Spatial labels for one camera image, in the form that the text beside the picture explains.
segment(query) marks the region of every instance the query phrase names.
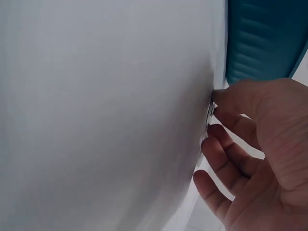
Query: toilet tank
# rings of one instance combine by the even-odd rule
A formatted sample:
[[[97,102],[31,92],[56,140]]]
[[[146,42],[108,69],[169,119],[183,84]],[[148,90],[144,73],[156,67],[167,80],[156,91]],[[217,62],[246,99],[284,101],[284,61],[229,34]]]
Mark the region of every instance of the toilet tank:
[[[223,9],[2,0],[0,230],[182,230],[222,84]]]

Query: skin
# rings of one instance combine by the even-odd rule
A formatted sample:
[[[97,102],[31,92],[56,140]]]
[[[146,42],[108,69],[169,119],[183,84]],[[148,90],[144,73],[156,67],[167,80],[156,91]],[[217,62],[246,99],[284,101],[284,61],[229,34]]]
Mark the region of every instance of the skin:
[[[215,117],[265,159],[251,157],[223,126],[211,125],[202,151],[235,196],[230,201],[205,171],[195,172],[212,212],[227,231],[308,231],[308,87],[291,79],[242,81],[215,91],[213,99]]]

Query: blue toilet seat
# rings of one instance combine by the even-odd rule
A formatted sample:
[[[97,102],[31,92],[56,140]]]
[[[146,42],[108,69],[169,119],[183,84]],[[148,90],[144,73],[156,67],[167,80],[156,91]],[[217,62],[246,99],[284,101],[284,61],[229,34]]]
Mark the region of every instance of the blue toilet seat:
[[[308,0],[228,0],[226,79],[292,77],[308,48]]]

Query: tile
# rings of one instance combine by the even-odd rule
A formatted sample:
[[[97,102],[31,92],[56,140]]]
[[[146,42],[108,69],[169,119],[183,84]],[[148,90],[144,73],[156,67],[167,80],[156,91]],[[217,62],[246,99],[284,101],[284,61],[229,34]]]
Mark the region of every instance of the tile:
[[[207,206],[196,206],[192,212],[188,226],[202,231],[218,231],[221,227],[221,222],[212,214]]]
[[[222,226],[220,227],[219,231],[226,231],[226,230],[225,230],[225,227],[222,225]]]
[[[203,230],[199,230],[190,226],[187,226],[186,229],[184,231],[203,231]]]

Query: finger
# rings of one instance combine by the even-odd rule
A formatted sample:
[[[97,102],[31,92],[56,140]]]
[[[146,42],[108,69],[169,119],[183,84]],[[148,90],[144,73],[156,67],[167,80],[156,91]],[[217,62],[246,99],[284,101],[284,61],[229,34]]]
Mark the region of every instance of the finger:
[[[218,107],[215,108],[214,115],[227,129],[239,136],[250,146],[261,151],[257,139],[257,127],[253,120],[241,115],[224,112]]]
[[[244,149],[236,144],[223,126],[214,124],[208,127],[208,134],[215,137],[220,143],[222,149],[232,161],[232,163],[244,174],[250,178],[257,170],[261,159],[250,156]]]
[[[240,81],[226,90],[214,91],[213,100],[224,111],[246,114],[257,121],[267,101],[266,84],[267,81]]]
[[[203,200],[216,217],[223,222],[231,205],[231,201],[219,191],[213,180],[205,171],[199,170],[195,172],[193,180]]]
[[[236,196],[248,182],[246,178],[230,161],[218,140],[209,136],[202,143],[202,152],[220,181]]]

